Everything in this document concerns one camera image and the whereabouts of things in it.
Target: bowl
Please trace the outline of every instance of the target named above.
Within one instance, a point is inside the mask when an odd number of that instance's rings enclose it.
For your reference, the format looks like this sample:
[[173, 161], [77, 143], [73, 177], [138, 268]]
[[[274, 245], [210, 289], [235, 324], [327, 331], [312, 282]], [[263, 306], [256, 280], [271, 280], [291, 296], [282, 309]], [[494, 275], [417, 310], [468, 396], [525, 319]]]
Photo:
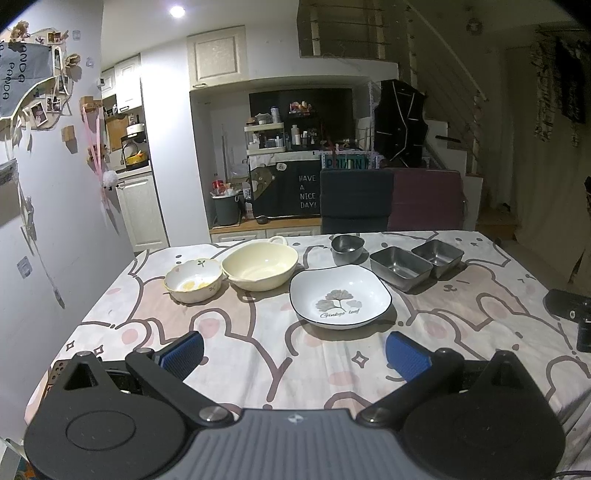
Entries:
[[371, 269], [404, 292], [426, 280], [433, 264], [399, 247], [388, 247], [369, 256]]
[[464, 255], [463, 250], [441, 240], [429, 240], [413, 248], [411, 252], [435, 265], [431, 271], [433, 278], [440, 278], [450, 271], [460, 262]]
[[365, 240], [355, 235], [339, 235], [333, 238], [330, 251], [337, 265], [353, 263], [363, 252]]
[[164, 287], [181, 303], [213, 297], [222, 286], [222, 266], [211, 258], [197, 258], [175, 266], [164, 277]]
[[299, 272], [291, 280], [290, 300], [304, 320], [332, 330], [367, 325], [392, 304], [380, 279], [359, 265]]
[[273, 290], [290, 279], [298, 254], [282, 236], [244, 245], [222, 261], [228, 280], [247, 291]]

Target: white square bowl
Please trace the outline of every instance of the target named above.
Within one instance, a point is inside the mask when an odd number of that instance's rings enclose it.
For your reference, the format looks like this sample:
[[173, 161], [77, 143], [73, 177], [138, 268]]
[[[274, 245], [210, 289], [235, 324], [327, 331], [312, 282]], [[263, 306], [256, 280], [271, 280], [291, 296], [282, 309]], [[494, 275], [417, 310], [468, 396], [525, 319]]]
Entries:
[[381, 280], [359, 265], [298, 273], [291, 280], [290, 300], [304, 320], [332, 330], [367, 325], [392, 304]]

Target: tablecloth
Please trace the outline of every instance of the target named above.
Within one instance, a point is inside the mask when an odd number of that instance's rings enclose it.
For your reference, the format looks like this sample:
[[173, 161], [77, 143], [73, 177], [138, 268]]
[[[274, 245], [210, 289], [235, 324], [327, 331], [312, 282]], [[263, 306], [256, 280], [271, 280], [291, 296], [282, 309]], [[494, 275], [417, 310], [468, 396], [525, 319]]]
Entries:
[[[205, 341], [205, 357], [185, 383], [238, 414], [241, 408], [360, 409], [403, 385], [388, 365], [384, 345], [399, 330], [426, 348], [451, 347], [467, 359], [516, 353], [567, 433], [563, 465], [583, 465], [591, 436], [591, 355], [575, 350], [577, 325], [550, 315], [547, 290], [518, 262], [477, 232], [364, 233], [368, 253], [391, 245], [412, 249], [437, 238], [464, 250], [463, 268], [413, 294], [387, 285], [394, 309], [370, 325], [326, 330], [298, 319], [289, 282], [263, 293], [227, 281], [202, 304], [174, 301], [165, 274], [187, 260], [222, 260], [244, 242], [143, 252], [126, 267], [57, 354], [81, 350], [103, 360], [132, 349], [159, 349], [190, 330]], [[335, 264], [328, 235], [290, 237], [299, 268]], [[38, 406], [47, 374], [27, 408]]]

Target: white pom-pom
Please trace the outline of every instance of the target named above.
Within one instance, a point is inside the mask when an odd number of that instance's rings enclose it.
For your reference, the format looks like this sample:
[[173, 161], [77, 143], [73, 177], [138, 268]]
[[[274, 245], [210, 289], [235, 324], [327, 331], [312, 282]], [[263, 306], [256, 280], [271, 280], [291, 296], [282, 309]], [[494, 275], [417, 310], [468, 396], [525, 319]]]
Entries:
[[113, 170], [107, 170], [103, 173], [103, 187], [106, 189], [113, 188], [117, 185], [119, 181], [119, 177], [117, 176], [117, 172]]

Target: curtain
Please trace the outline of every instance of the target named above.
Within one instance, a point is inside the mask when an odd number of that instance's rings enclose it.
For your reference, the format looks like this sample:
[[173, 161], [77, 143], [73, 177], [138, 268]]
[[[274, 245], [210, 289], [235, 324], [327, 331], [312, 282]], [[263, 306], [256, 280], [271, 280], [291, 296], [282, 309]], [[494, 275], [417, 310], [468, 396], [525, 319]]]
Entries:
[[[536, 71], [530, 49], [506, 50], [509, 101], [514, 124], [514, 207], [518, 242], [537, 253], [565, 280], [583, 255], [575, 284], [591, 294], [591, 219], [584, 181], [591, 175], [591, 128], [579, 125], [580, 144], [571, 144], [571, 122], [556, 111], [548, 141], [534, 136]], [[586, 79], [585, 102], [589, 98]]]

